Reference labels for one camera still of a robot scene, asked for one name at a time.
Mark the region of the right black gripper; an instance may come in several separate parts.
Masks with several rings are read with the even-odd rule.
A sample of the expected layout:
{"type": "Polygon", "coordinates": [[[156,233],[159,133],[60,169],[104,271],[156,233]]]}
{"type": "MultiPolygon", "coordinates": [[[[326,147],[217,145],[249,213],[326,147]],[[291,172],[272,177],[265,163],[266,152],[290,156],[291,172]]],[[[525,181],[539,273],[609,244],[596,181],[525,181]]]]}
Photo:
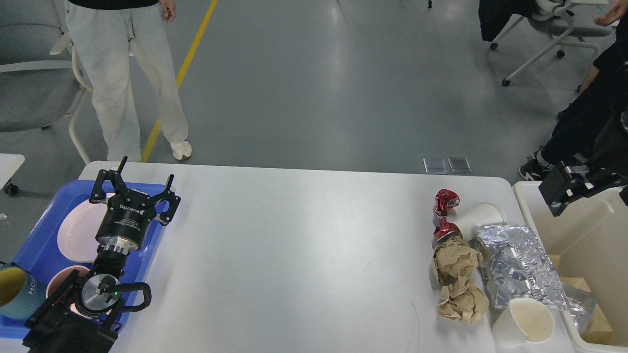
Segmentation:
{"type": "Polygon", "coordinates": [[[568,205],[604,190],[623,187],[622,201],[628,203],[628,112],[616,112],[594,143],[588,165],[570,166],[559,162],[543,179],[539,190],[552,216],[558,217],[568,205]]]}

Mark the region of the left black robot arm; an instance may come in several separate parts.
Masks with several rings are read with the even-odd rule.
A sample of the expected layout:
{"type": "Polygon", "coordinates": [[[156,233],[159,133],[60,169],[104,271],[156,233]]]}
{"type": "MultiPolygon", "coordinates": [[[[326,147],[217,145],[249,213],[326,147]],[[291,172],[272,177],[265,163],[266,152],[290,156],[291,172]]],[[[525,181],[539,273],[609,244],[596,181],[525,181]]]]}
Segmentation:
{"type": "Polygon", "coordinates": [[[148,195],[127,187],[122,172],[100,170],[88,201],[105,204],[96,232],[97,254],[86,275],[73,270],[31,315],[23,345],[31,353],[107,353],[118,337],[121,313],[144,310],[151,303],[147,283],[122,283],[130,253],[141,250],[152,221],[171,223],[181,201],[171,190],[148,195]]]}

